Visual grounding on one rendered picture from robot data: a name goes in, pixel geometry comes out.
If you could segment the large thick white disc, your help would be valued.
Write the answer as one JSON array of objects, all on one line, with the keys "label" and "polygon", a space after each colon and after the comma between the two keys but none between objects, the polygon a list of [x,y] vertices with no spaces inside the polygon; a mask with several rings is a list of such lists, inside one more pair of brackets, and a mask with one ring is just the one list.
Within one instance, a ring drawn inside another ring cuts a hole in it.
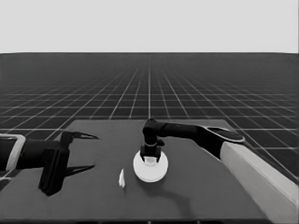
[{"label": "large thick white disc", "polygon": [[145,162],[140,158],[140,151],[135,154],[133,160],[135,175],[142,181],[154,183],[164,178],[168,170],[168,158],[162,152],[160,161],[156,158],[146,157]]}]

